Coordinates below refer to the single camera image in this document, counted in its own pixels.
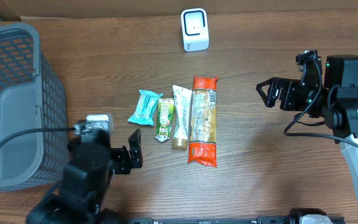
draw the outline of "green snack bar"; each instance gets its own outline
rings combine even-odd
[[[171,135],[175,104],[172,98],[158,99],[157,130],[155,138],[160,142],[169,140]]]

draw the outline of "gray plastic basket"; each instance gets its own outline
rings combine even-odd
[[[0,140],[32,128],[67,127],[62,83],[41,53],[38,32],[17,23],[0,27]],[[0,191],[60,178],[68,161],[66,132],[32,133],[0,150]]]

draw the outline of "white tube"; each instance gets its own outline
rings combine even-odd
[[[176,85],[173,85],[172,89],[177,111],[177,125],[173,135],[172,148],[185,150],[189,135],[190,103],[193,91]]]

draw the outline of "pasta package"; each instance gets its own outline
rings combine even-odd
[[[195,161],[205,166],[218,166],[216,163],[216,83],[218,79],[218,77],[194,76],[188,163]]]

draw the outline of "wooden table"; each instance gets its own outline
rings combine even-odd
[[[210,45],[184,53],[180,16],[30,21],[63,82],[69,125],[111,113],[114,146],[142,130],[144,166],[114,179],[104,205],[127,217],[253,218],[317,207],[358,223],[352,180],[333,141],[282,133],[295,113],[266,108],[255,86],[300,78],[295,54],[358,54],[358,10],[208,15]],[[172,96],[193,75],[218,81],[218,168],[187,164],[155,127],[128,123],[139,90]],[[325,127],[294,131],[330,133]],[[23,223],[48,186],[0,193],[0,223]]]

